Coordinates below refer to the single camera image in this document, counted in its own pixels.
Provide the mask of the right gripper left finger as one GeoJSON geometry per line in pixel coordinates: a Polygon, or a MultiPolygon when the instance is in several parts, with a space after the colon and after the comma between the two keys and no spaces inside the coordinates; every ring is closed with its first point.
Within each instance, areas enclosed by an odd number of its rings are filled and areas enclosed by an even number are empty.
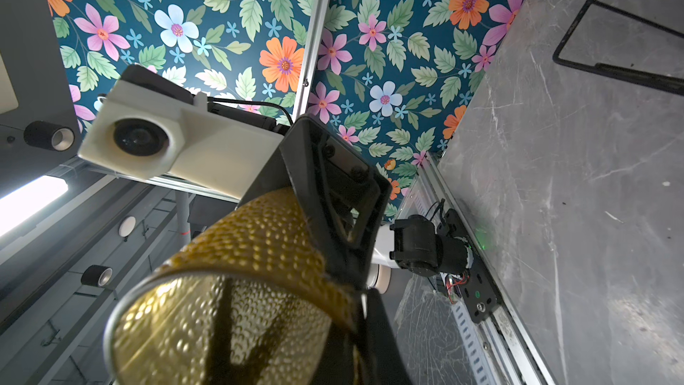
{"type": "Polygon", "coordinates": [[[285,341],[296,299],[224,278],[210,333],[206,384],[256,384],[285,341]]]}

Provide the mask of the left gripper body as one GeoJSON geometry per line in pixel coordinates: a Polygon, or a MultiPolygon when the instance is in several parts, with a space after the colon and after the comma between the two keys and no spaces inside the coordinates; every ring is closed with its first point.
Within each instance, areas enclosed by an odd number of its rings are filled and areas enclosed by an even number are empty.
{"type": "Polygon", "coordinates": [[[240,204],[279,189],[294,192],[328,276],[356,289],[365,287],[392,192],[388,180],[318,119],[302,116],[240,204]]]}

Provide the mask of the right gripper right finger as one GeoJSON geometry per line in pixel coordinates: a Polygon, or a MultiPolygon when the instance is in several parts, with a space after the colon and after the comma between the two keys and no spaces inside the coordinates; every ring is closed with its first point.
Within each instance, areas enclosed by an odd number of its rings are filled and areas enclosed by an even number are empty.
{"type": "Polygon", "coordinates": [[[379,292],[364,294],[358,333],[333,324],[313,384],[411,384],[379,292]]]}

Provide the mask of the olive green glass cup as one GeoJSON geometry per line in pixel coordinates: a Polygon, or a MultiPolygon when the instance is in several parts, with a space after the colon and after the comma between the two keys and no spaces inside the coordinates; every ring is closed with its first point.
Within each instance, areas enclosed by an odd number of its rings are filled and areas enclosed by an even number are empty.
{"type": "Polygon", "coordinates": [[[120,384],[308,384],[334,330],[356,330],[290,188],[219,220],[142,280],[105,329],[120,384]]]}

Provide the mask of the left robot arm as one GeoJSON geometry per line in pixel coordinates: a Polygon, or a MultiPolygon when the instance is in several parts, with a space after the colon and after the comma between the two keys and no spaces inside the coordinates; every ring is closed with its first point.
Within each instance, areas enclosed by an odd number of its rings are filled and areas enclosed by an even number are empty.
{"type": "MultiPolygon", "coordinates": [[[[317,119],[299,118],[242,196],[246,205],[280,189],[294,192],[304,226],[328,276],[358,288],[372,253],[392,185],[348,142],[317,119]]],[[[466,239],[440,235],[426,217],[397,219],[388,258],[419,276],[462,274],[474,263],[466,239]]]]}

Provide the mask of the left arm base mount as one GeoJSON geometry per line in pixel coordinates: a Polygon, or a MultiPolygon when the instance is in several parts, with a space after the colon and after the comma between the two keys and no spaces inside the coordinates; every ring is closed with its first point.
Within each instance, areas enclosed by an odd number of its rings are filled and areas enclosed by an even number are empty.
{"type": "Polygon", "coordinates": [[[468,254],[466,277],[458,288],[471,320],[474,324],[480,324],[500,306],[501,293],[458,212],[455,209],[447,210],[445,220],[449,226],[448,235],[461,241],[468,254]]]}

